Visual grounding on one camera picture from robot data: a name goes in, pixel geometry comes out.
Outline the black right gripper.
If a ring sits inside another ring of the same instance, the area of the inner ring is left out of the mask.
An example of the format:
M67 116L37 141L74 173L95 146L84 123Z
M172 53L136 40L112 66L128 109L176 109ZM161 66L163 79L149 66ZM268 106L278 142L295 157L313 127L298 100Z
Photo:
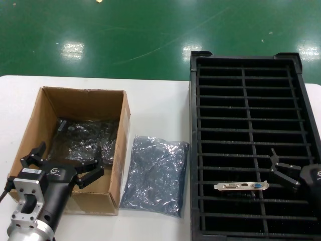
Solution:
M307 165L301 169L297 165L282 163L274 148L271 148L270 161L270 176L274 183L297 192L300 183L290 176L299 176L309 197L320 197L320 164Z

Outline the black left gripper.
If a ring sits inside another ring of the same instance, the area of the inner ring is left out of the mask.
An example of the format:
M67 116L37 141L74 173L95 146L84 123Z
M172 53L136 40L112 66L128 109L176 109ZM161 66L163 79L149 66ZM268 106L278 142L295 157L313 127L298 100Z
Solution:
M47 164L48 161L43 158L45 150L46 143L41 142L21 158L20 172L46 174L48 187L38 220L56 230L75 184L79 189L84 189L104 175L104 166L101 157L82 162L75 167L71 164Z

